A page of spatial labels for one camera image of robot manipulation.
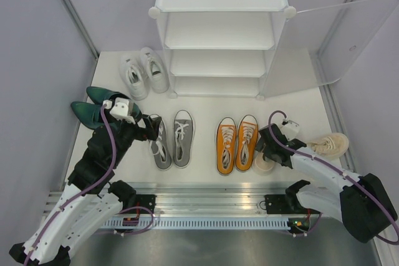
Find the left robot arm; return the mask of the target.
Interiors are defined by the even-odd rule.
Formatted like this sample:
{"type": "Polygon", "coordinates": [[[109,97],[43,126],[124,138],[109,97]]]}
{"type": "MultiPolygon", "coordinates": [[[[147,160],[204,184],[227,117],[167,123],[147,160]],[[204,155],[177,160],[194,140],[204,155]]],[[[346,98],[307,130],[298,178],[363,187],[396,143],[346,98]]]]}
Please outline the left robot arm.
{"type": "Polygon", "coordinates": [[[138,195],[114,170],[132,143],[155,140],[160,117],[139,116],[145,124],[103,121],[87,142],[57,204],[34,235],[14,244],[9,254],[23,265],[69,265],[76,249],[116,214],[153,215],[155,197],[138,195]]]}

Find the beige lace sneaker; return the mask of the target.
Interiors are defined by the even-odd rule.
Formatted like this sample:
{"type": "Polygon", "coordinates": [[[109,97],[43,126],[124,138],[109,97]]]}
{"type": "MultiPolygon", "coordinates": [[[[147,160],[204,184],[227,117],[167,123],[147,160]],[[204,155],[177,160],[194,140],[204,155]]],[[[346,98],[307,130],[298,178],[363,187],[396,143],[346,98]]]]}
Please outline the beige lace sneaker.
{"type": "Polygon", "coordinates": [[[307,143],[316,154],[330,160],[338,159],[349,148],[349,139],[341,133],[331,133],[307,143]]]}
{"type": "Polygon", "coordinates": [[[267,176],[275,167],[276,162],[265,158],[262,152],[259,152],[252,162],[252,170],[260,176],[267,176]]]}

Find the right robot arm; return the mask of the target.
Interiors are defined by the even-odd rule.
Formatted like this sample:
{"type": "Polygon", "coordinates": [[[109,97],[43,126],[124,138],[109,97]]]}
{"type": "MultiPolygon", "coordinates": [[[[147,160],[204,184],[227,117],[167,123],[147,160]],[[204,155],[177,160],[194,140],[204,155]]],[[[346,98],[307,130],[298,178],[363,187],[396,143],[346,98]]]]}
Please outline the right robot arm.
{"type": "Polygon", "coordinates": [[[316,182],[300,180],[285,190],[288,211],[317,211],[341,222],[356,240],[367,243],[392,226],[398,214],[375,175],[361,176],[325,160],[297,138],[288,140],[276,124],[260,130],[263,156],[316,182]]]}

